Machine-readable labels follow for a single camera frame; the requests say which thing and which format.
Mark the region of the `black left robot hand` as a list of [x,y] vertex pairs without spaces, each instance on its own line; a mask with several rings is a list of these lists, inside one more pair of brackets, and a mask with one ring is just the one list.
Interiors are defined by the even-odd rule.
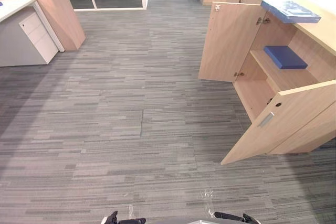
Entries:
[[101,221],[102,224],[145,224],[145,218],[138,218],[138,219],[126,219],[120,220],[117,219],[117,211],[114,211],[111,215],[104,217]]

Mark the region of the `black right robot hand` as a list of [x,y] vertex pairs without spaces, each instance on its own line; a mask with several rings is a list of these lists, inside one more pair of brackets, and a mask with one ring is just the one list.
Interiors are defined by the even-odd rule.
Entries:
[[243,213],[242,217],[231,215],[231,214],[226,214],[223,212],[214,212],[214,216],[219,219],[229,219],[229,220],[235,220],[235,221],[241,221],[245,223],[252,223],[252,224],[261,224],[261,222],[252,216],[249,216],[245,213]]

